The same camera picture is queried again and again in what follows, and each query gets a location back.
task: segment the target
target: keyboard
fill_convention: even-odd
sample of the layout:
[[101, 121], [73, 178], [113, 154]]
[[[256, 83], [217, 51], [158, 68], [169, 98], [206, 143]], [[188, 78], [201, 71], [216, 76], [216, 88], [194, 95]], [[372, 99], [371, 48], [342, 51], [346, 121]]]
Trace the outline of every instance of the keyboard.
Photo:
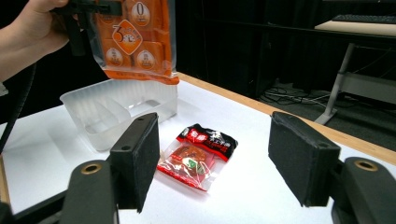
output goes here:
[[370, 15], [337, 15], [332, 21], [349, 21], [363, 23], [396, 24], [396, 16], [370, 16]]

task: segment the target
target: plastic bin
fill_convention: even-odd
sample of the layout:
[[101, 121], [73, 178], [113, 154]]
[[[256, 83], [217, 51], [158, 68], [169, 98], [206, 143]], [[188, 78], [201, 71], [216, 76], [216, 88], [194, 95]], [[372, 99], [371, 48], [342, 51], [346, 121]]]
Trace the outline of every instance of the plastic bin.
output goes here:
[[71, 118], [97, 151], [111, 149], [134, 119], [156, 112], [162, 122], [177, 112], [177, 86], [110, 79], [61, 96]]

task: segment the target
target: desk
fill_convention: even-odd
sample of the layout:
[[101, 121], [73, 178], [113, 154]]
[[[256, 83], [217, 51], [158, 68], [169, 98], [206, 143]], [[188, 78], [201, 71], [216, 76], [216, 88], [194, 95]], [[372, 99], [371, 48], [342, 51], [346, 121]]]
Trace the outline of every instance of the desk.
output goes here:
[[[367, 35], [396, 36], [396, 25], [394, 24], [327, 21], [316, 26], [315, 29]], [[347, 72], [347, 66], [354, 48], [356, 48], [355, 43], [349, 43], [341, 68], [338, 71], [332, 87], [332, 93], [326, 105], [326, 109], [315, 122], [325, 124], [334, 116], [337, 110], [334, 109], [333, 106], [339, 91], [346, 91], [379, 101], [396, 104], [396, 99], [394, 97], [396, 92], [396, 81]]]
[[[227, 133], [239, 145], [207, 193], [157, 172], [143, 212], [121, 210], [120, 223], [332, 223], [332, 199], [327, 207], [301, 207], [268, 158], [268, 114], [273, 107], [193, 77], [180, 77], [177, 114], [159, 124], [161, 149], [193, 123]], [[358, 156], [379, 161], [396, 175], [395, 152], [310, 124], [339, 140], [340, 160]], [[63, 105], [16, 122], [4, 151], [14, 213], [65, 190], [71, 171], [84, 161], [108, 156], [83, 142]], [[357, 145], [361, 151], [352, 149]]]

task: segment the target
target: human arm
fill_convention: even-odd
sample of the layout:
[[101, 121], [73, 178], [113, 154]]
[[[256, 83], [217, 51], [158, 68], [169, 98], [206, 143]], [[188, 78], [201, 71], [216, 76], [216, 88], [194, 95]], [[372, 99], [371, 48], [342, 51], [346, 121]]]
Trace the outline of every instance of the human arm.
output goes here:
[[15, 21], [0, 30], [0, 82], [66, 45], [63, 23], [50, 11], [67, 2], [30, 0]]

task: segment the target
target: finger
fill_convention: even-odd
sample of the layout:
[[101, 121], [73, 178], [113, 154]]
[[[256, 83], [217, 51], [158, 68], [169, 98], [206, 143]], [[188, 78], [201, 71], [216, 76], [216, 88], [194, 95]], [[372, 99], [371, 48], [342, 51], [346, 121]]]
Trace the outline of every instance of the finger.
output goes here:
[[36, 12], [49, 12], [56, 7], [64, 7], [69, 0], [30, 0], [27, 7]]

